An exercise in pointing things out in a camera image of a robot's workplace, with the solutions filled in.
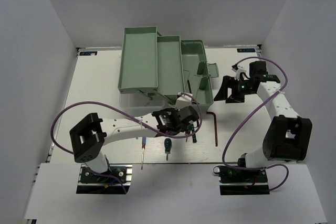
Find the dark green slim screwdriver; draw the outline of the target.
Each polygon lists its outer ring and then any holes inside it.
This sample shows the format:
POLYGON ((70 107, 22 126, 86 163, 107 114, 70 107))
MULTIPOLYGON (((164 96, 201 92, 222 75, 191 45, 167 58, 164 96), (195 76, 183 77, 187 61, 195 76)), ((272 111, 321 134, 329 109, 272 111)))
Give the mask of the dark green slim screwdriver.
POLYGON ((192 142, 197 143, 197 138, 196 138, 196 133, 194 127, 192 127, 191 132, 193 133, 192 135, 192 142))

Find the green stubby screwdriver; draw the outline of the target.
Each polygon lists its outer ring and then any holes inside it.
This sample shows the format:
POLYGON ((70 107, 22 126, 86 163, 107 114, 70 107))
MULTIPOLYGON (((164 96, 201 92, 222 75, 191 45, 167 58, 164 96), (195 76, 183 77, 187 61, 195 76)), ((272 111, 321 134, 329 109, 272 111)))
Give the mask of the green stubby screwdriver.
POLYGON ((166 138, 164 140, 164 148, 165 148, 165 154, 166 154, 166 161, 168 161, 169 155, 171 153, 171 148, 172 148, 172 140, 170 138, 166 138))
POLYGON ((186 135, 186 142, 187 142, 187 140, 188 140, 188 136, 193 132, 193 124, 190 124, 188 127, 187 127, 187 130, 186 130, 186 132, 185 132, 185 135, 186 135))

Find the large hex key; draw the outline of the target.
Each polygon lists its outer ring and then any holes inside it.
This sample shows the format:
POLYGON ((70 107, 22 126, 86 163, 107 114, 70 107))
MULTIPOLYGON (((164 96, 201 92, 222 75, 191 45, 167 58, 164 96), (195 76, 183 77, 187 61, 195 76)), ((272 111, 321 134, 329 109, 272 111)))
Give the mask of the large hex key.
POLYGON ((217 130, 217 116, 214 112, 207 111, 206 114, 212 115, 214 119, 214 136, 215 136, 215 146, 218 147, 218 130, 217 130))

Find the blue red precision screwdriver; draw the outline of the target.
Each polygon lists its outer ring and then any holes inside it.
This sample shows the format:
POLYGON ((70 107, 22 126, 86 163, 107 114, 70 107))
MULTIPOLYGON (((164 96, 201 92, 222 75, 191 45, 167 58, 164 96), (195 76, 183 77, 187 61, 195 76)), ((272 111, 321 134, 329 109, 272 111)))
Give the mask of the blue red precision screwdriver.
POLYGON ((142 137, 142 156, 141 156, 141 169, 143 169, 144 164, 144 151, 146 146, 146 137, 142 137))

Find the green plastic toolbox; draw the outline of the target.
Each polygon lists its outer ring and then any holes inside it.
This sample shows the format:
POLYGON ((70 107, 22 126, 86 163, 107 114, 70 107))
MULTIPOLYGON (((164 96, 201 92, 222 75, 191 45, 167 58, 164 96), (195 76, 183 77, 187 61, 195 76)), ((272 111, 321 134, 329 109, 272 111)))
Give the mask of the green plastic toolbox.
POLYGON ((174 106, 179 92, 189 92, 187 79, 206 113, 214 103, 211 78, 218 76, 202 40, 163 36, 155 26, 124 29, 118 90, 119 105, 128 113, 174 106))

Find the angled hex key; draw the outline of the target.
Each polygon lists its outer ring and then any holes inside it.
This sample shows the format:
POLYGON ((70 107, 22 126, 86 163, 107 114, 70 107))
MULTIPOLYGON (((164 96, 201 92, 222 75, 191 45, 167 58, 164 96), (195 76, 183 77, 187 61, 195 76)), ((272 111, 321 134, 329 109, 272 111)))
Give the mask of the angled hex key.
POLYGON ((191 84, 190 84, 190 80, 189 79, 187 79, 187 86, 188 86, 188 91, 189 91, 189 94, 193 94, 192 93, 192 88, 191 88, 191 84))

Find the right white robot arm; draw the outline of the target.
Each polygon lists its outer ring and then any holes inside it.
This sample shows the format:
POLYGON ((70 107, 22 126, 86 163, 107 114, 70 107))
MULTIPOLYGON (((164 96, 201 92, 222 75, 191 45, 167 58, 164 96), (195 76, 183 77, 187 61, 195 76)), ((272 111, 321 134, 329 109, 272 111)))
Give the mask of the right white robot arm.
POLYGON ((274 167, 276 163, 304 161, 307 156, 312 121, 301 117, 288 102, 281 83, 275 74, 267 71, 267 61, 254 61, 246 71, 238 64, 232 66, 235 76, 224 76, 215 101, 243 103, 247 95, 257 95, 262 103, 256 107, 238 126, 228 140, 230 144, 239 130, 261 108, 266 108, 270 117, 270 126, 257 150, 245 153, 237 165, 225 163, 236 169, 238 177, 247 182, 256 175, 256 170, 274 167))

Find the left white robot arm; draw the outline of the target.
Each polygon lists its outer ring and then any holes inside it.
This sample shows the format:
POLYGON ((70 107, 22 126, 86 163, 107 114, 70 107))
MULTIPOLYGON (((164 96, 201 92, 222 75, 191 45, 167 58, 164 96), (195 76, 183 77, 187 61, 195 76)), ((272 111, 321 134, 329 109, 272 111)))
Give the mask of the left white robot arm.
POLYGON ((104 182, 110 178, 111 168, 101 151, 103 146, 137 137, 174 137, 186 133, 189 125, 199 119, 191 106, 155 111, 133 120, 102 119, 97 113, 90 113, 69 132, 74 160, 86 164, 93 176, 104 182))

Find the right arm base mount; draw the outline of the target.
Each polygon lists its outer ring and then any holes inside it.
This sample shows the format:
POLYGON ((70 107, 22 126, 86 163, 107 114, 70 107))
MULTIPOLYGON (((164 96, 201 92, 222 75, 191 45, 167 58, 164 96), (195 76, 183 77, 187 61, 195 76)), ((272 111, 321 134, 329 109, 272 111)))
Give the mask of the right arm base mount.
POLYGON ((269 195, 265 170, 240 170, 215 166, 213 174, 219 178, 222 196, 269 195))

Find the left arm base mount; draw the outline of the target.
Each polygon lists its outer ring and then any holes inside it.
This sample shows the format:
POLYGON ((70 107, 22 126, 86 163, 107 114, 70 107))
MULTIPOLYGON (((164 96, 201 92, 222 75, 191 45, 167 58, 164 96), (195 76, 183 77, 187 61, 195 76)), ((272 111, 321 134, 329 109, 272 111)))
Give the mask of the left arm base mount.
POLYGON ((113 177, 98 176, 82 165, 78 177, 76 194, 125 195, 132 180, 131 164, 110 164, 109 174, 113 177))

